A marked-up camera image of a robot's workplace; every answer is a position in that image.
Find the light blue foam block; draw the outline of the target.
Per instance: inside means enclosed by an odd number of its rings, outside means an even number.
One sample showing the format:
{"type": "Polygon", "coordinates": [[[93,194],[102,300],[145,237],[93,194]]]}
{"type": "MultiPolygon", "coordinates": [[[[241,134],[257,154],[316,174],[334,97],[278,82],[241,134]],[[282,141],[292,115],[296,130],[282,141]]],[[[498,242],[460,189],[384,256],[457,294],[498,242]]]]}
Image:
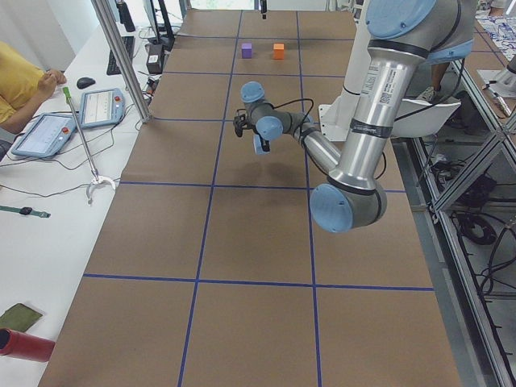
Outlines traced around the light blue foam block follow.
{"type": "Polygon", "coordinates": [[[261,136],[258,135],[258,134],[254,134],[254,136],[253,136],[253,147],[254,147],[255,154],[260,156],[260,155],[265,155],[268,152],[262,152],[260,150],[260,140],[259,140],[259,137],[261,137],[261,136]]]}

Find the purple foam block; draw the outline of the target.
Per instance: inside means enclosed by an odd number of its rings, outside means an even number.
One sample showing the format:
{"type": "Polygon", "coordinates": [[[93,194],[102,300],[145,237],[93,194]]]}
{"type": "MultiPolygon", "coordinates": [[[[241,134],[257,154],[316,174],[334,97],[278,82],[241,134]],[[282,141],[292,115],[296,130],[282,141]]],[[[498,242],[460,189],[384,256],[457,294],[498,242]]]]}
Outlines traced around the purple foam block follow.
{"type": "Polygon", "coordinates": [[[251,59],[253,57],[253,46],[252,43],[241,44],[241,57],[243,59],[251,59]]]}

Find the orange foam block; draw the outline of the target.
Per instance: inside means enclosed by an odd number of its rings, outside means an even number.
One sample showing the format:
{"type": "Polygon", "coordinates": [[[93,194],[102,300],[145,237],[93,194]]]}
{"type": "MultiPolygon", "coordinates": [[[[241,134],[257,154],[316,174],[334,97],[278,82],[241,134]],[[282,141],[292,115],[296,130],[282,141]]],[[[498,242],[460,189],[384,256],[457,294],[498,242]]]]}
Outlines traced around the orange foam block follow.
{"type": "Polygon", "coordinates": [[[273,59],[284,60],[285,59],[285,45],[283,43],[273,44],[273,59]]]}

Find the black power adapter box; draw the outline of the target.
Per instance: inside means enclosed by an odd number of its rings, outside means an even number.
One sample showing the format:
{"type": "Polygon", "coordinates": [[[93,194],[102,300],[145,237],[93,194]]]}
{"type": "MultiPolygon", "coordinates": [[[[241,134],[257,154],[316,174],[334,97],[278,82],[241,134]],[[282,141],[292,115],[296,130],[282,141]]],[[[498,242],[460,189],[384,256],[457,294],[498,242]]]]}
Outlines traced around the black power adapter box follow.
{"type": "Polygon", "coordinates": [[[146,66],[149,74],[157,75],[163,73],[164,67],[164,47],[162,44],[148,45],[148,58],[146,66]]]}

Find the brown paper table cover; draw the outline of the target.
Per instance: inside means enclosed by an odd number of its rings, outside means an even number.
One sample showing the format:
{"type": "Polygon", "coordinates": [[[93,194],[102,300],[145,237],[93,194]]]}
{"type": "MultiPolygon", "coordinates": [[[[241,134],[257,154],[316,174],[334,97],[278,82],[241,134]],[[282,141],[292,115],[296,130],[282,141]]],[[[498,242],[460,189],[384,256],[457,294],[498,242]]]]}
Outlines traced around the brown paper table cover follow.
{"type": "Polygon", "coordinates": [[[392,148],[383,218],[331,234],[299,144],[233,131],[251,80],[294,113],[331,101],[354,35],[347,13],[186,16],[41,385],[460,385],[392,148]]]}

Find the white plastic chair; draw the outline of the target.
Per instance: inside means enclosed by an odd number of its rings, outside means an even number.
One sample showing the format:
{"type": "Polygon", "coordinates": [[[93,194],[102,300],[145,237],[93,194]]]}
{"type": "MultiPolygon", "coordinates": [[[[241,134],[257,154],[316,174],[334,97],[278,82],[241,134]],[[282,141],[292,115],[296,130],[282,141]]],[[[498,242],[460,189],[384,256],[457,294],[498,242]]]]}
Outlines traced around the white plastic chair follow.
{"type": "Polygon", "coordinates": [[[423,100],[403,98],[397,112],[397,120],[393,124],[392,137],[418,138],[437,133],[452,114],[460,107],[461,102],[451,98],[428,110],[412,114],[404,119],[401,116],[421,110],[430,103],[423,100]]]}

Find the blue teach pendant far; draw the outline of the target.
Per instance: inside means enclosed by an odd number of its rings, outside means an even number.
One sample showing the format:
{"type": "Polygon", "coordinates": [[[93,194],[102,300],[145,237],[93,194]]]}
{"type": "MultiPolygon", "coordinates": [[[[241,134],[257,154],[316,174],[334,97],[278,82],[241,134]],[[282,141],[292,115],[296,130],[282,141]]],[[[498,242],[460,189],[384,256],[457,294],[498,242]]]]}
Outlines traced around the blue teach pendant far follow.
{"type": "Polygon", "coordinates": [[[90,129],[120,123],[125,114],[125,100],[120,89],[85,92],[81,96],[80,125],[90,129]]]}

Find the blue teach pendant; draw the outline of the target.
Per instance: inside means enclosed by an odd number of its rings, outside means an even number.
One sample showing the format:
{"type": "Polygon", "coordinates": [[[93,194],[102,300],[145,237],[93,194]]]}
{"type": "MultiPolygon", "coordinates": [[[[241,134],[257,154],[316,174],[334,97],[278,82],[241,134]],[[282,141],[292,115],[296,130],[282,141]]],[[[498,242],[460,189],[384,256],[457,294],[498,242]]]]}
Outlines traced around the blue teach pendant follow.
{"type": "Polygon", "coordinates": [[[80,125],[90,129],[120,123],[125,114],[125,100],[120,89],[85,92],[81,96],[80,125]]]}
{"type": "Polygon", "coordinates": [[[11,152],[16,156],[53,156],[68,142],[76,127],[70,114],[42,114],[11,148],[11,152]]]}

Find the reacher grabber stick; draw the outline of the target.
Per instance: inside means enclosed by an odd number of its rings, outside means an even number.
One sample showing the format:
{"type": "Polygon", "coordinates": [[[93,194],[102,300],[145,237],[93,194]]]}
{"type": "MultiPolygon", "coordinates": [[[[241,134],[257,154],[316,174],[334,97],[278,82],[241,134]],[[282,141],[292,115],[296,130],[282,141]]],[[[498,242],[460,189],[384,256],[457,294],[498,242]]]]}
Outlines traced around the reacher grabber stick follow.
{"type": "Polygon", "coordinates": [[[77,115],[77,112],[76,112],[76,109],[73,105],[73,100],[72,100],[72,97],[70,95],[70,92],[69,92],[69,88],[68,87],[64,87],[63,88],[63,93],[64,93],[64,97],[65,97],[65,101],[67,103],[67,105],[69,106],[69,109],[72,113],[72,116],[73,116],[73,120],[76,124],[76,127],[77,127],[77,132],[81,138],[81,143],[83,145],[83,148],[85,149],[85,154],[87,156],[87,160],[89,162],[89,167],[90,167],[90,171],[93,175],[93,179],[92,181],[89,183],[89,185],[87,186],[86,188],[86,197],[87,197],[87,203],[89,205],[91,205],[93,203],[93,191],[94,189],[98,186],[98,185],[102,185],[102,184],[108,184],[111,186],[111,188],[113,190],[116,190],[116,184],[114,182],[114,180],[110,177],[106,177],[106,176],[103,176],[103,175],[100,175],[99,172],[98,172],[98,169],[94,163],[94,160],[93,160],[93,157],[92,157],[92,154],[89,150],[89,146],[87,144],[87,141],[85,139],[85,135],[84,135],[84,132],[81,128],[81,124],[80,124],[80,121],[79,121],[79,118],[78,118],[78,115],[77,115]]]}

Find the black computer mouse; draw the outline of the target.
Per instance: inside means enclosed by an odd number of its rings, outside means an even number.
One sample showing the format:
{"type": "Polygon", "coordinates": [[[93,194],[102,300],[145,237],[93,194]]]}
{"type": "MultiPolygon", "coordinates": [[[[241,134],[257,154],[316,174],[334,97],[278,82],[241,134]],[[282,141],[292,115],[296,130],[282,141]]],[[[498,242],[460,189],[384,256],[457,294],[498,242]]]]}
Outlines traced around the black computer mouse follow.
{"type": "Polygon", "coordinates": [[[92,77],[80,77],[76,82],[76,86],[78,89],[86,89],[95,83],[96,81],[92,77]]]}

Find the blue teach pendant near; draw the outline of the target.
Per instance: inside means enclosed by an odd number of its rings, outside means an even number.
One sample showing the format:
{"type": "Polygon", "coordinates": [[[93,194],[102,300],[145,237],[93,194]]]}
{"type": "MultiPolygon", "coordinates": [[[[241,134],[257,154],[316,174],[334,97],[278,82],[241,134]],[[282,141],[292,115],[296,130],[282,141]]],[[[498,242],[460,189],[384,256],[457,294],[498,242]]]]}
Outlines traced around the blue teach pendant near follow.
{"type": "Polygon", "coordinates": [[[70,114],[42,114],[11,148],[11,152],[16,156],[53,156],[68,142],[76,127],[70,114]]]}

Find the person in yellow shirt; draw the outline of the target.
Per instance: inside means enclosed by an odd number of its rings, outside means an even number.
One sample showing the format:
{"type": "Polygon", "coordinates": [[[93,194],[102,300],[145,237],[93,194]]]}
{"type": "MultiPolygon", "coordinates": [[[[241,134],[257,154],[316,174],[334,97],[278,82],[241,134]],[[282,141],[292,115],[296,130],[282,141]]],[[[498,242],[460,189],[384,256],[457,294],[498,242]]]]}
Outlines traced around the person in yellow shirt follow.
{"type": "Polygon", "coordinates": [[[1,129],[19,134],[40,106],[67,82],[57,69],[42,70],[1,42],[1,129]]]}

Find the red cylinder bottle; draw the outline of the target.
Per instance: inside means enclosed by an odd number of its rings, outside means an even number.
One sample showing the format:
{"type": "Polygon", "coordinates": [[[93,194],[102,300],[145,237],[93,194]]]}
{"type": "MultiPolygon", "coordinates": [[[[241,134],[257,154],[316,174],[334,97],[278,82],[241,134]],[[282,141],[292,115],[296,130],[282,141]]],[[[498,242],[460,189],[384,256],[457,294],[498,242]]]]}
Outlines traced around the red cylinder bottle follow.
{"type": "Polygon", "coordinates": [[[1,355],[16,359],[48,362],[55,347],[50,339],[40,338],[24,332],[1,329],[1,355]]]}

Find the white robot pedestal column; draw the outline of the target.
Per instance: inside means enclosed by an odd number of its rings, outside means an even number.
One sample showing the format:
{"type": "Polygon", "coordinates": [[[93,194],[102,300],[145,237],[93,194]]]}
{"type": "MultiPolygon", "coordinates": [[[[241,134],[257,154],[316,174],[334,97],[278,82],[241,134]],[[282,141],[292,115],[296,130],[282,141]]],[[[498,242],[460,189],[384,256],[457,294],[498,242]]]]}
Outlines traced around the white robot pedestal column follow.
{"type": "Polygon", "coordinates": [[[341,94],[330,104],[318,107],[322,133],[332,142],[347,138],[351,119],[355,113],[365,76],[371,62],[368,54],[370,34],[366,14],[370,1],[351,1],[356,21],[356,35],[352,45],[341,94]]]}

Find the aluminium frame post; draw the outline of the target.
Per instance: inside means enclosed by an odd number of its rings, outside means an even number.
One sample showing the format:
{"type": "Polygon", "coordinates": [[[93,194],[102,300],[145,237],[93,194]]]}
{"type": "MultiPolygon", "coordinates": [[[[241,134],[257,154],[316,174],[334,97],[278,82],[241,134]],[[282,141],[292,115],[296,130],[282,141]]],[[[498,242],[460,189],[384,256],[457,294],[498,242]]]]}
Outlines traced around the aluminium frame post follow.
{"type": "Polygon", "coordinates": [[[123,44],[114,16],[111,13],[108,1],[91,0],[91,2],[106,37],[106,41],[111,51],[114,53],[114,57],[121,70],[127,91],[129,92],[139,113],[140,120],[142,123],[146,123],[152,116],[148,109],[148,104],[144,100],[143,92],[133,69],[131,58],[125,49],[125,45],[123,44]]]}

